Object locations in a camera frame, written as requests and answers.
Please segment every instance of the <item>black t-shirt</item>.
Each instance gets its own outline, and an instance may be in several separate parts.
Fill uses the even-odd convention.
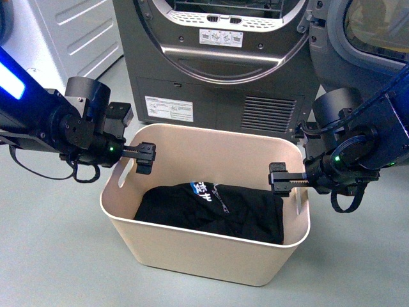
[[[145,193],[135,220],[282,244],[282,199],[265,190],[192,182]]]

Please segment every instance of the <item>blue led light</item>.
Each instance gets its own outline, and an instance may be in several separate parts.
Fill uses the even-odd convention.
[[[26,90],[26,85],[2,63],[0,63],[0,87],[16,99],[21,99]]]

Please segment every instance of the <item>white cabinet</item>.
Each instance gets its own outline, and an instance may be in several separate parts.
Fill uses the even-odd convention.
[[[12,33],[2,47],[43,87],[64,93],[69,77],[95,79],[123,54],[112,0],[11,5]]]

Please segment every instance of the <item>washing machine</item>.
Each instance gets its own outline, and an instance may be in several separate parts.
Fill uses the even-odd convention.
[[[368,98],[404,65],[408,7],[400,0],[114,0],[140,121],[290,141],[320,84],[356,87]]]

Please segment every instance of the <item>gray floor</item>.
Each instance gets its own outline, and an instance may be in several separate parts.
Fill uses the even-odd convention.
[[[101,81],[112,100],[132,101],[123,59]],[[127,137],[138,128],[134,120]],[[18,156],[69,173],[57,155]],[[109,169],[86,185],[36,177],[5,146],[0,159],[0,306],[408,306],[408,166],[383,170],[353,214],[336,214],[311,189],[309,237],[255,288],[139,264],[99,205]]]

